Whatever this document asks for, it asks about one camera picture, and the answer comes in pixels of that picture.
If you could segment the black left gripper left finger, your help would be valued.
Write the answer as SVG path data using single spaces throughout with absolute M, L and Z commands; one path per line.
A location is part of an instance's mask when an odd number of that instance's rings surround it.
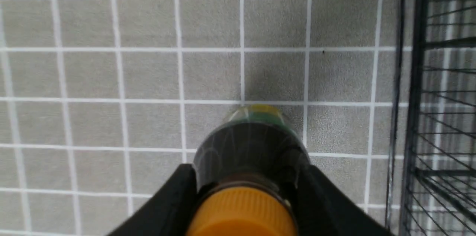
M 184 236 L 197 204 L 197 180 L 191 164 L 177 167 L 143 206 L 110 236 Z

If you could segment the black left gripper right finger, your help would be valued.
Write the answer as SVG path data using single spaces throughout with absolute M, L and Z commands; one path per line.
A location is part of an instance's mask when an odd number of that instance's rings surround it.
M 391 236 L 314 165 L 303 165 L 295 216 L 300 236 Z

